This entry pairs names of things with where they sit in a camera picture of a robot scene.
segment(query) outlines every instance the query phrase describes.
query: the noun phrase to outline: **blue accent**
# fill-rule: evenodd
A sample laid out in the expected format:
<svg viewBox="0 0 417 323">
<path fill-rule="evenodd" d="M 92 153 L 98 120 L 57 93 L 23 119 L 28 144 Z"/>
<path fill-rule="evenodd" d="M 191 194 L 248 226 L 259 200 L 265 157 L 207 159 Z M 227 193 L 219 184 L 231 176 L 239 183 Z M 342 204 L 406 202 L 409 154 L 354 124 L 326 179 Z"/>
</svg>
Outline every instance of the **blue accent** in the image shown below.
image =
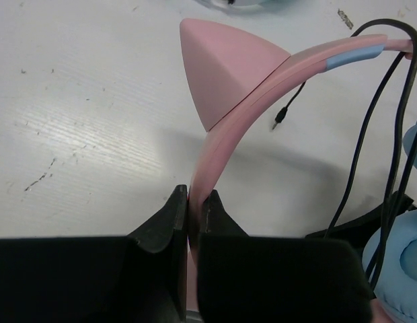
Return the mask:
<svg viewBox="0 0 417 323">
<path fill-rule="evenodd" d="M 364 268 L 379 244 L 380 234 L 378 229 L 364 248 Z M 417 210 L 396 218 L 375 288 L 377 299 L 394 322 L 417 323 L 417 267 L 408 266 L 417 266 Z"/>
<path fill-rule="evenodd" d="M 378 57 L 383 49 L 385 44 L 364 47 L 359 49 L 350 50 L 348 52 L 343 52 L 336 56 L 330 57 L 327 59 L 327 68 L 326 71 L 330 69 L 335 69 L 336 67 L 343 66 L 349 63 L 363 61 L 365 59 L 374 59 Z"/>
<path fill-rule="evenodd" d="M 416 121 L 416 124 L 407 131 L 407 133 L 404 135 L 404 138 L 403 138 L 403 147 L 407 155 L 409 155 L 410 148 L 412 148 L 412 143 L 413 143 L 413 139 L 415 139 L 416 132 L 417 132 L 417 121 Z M 417 169 L 417 155 L 416 155 L 413 166 L 415 166 L 415 168 Z"/>
<path fill-rule="evenodd" d="M 400 264 L 407 276 L 417 281 L 417 239 L 404 249 Z"/>
</svg>

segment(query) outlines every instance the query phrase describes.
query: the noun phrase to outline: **ear cushion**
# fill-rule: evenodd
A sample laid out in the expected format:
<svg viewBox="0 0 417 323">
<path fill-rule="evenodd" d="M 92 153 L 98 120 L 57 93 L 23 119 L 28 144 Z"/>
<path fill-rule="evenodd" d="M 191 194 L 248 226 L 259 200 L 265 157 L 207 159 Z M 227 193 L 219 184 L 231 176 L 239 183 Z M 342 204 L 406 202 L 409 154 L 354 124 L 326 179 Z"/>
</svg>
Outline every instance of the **ear cushion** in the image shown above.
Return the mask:
<svg viewBox="0 0 417 323">
<path fill-rule="evenodd" d="M 416 121 L 416 124 L 406 132 L 403 138 L 403 147 L 407 155 L 409 155 L 409 151 L 412 148 L 412 143 L 413 143 L 413 140 L 415 139 L 416 133 L 417 133 L 417 121 Z M 416 155 L 413 166 L 415 166 L 415 168 L 417 169 L 417 155 Z"/>
<path fill-rule="evenodd" d="M 365 246 L 364 268 L 379 239 L 380 229 Z M 397 217 L 392 227 L 375 295 L 395 322 L 417 323 L 417 210 Z"/>
</svg>

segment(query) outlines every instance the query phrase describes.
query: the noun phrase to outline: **pink headphone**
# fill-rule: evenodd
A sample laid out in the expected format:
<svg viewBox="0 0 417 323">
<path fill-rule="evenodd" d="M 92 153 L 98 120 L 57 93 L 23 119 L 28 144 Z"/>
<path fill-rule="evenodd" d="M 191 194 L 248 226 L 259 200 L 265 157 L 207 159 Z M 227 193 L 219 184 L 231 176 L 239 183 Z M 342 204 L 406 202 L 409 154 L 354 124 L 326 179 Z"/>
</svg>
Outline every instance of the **pink headphone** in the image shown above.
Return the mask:
<svg viewBox="0 0 417 323">
<path fill-rule="evenodd" d="M 182 21 L 180 40 L 190 92 L 207 131 L 189 193 L 194 262 L 202 204 L 240 139 L 265 110 L 318 73 L 375 58 L 384 50 L 412 52 L 410 40 L 374 34 L 335 40 L 291 55 L 243 30 L 194 19 Z"/>
</svg>

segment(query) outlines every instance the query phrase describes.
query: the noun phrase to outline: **white surface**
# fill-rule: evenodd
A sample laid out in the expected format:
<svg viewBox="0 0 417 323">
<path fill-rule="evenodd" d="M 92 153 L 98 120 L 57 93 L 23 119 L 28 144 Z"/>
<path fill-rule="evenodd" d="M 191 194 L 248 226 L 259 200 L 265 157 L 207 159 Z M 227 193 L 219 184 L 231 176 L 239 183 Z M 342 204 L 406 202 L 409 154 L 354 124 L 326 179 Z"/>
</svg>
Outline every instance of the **white surface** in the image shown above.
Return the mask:
<svg viewBox="0 0 417 323">
<path fill-rule="evenodd" d="M 245 13 L 195 0 L 0 1 L 0 236 L 127 234 L 189 183 L 205 133 L 182 65 L 184 17 L 230 24 L 294 53 L 348 37 L 339 8 L 354 29 L 378 17 L 417 28 L 417 0 L 284 0 Z M 255 123 L 217 185 L 246 231 L 300 236 L 328 225 L 393 57 L 314 77 L 273 133 L 290 94 Z M 406 68 L 377 107 L 342 221 L 381 202 Z M 405 130 L 416 119 L 417 80 Z M 408 194 L 417 200 L 416 171 Z"/>
</svg>

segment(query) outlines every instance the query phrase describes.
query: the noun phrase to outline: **scratch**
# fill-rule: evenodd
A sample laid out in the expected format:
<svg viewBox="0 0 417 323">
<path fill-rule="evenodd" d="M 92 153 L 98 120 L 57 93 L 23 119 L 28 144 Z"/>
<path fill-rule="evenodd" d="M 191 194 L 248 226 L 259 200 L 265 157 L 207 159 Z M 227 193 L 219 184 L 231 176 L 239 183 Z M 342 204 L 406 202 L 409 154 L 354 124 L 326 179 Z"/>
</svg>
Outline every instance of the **scratch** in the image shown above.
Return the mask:
<svg viewBox="0 0 417 323">
<path fill-rule="evenodd" d="M 45 177 L 46 177 L 47 173 L 44 173 L 43 175 L 41 175 L 41 177 L 39 179 L 37 179 L 35 182 L 33 182 L 31 185 L 29 185 L 27 188 L 25 188 L 24 192 L 27 192 L 31 189 L 31 187 L 33 187 L 33 185 L 35 185 L 36 183 L 41 182 Z"/>
<path fill-rule="evenodd" d="M 346 25 L 346 26 L 348 26 L 348 28 L 349 29 L 351 29 L 352 30 L 352 28 L 354 28 L 354 24 L 350 21 L 350 19 L 349 19 L 349 17 L 348 17 L 348 15 L 346 15 L 345 13 L 344 13 L 344 11 L 343 10 L 338 10 L 337 11 L 337 14 L 338 14 L 338 16 L 340 17 L 340 18 L 342 18 L 342 20 L 343 20 L 343 22 L 344 22 L 344 24 Z"/>
<path fill-rule="evenodd" d="M 55 161 L 56 161 L 56 158 L 53 158 L 53 160 L 52 160 L 50 166 L 48 167 L 48 169 L 51 169 L 51 167 L 53 166 L 53 164 L 55 163 Z"/>
</svg>

